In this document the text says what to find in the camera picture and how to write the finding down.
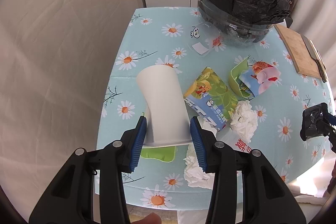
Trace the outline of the left hand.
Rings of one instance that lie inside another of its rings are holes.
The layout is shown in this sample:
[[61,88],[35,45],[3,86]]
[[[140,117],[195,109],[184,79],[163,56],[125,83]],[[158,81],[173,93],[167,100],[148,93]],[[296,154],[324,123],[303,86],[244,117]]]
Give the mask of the left hand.
[[161,217],[155,213],[150,213],[145,218],[132,222],[131,224],[161,224]]

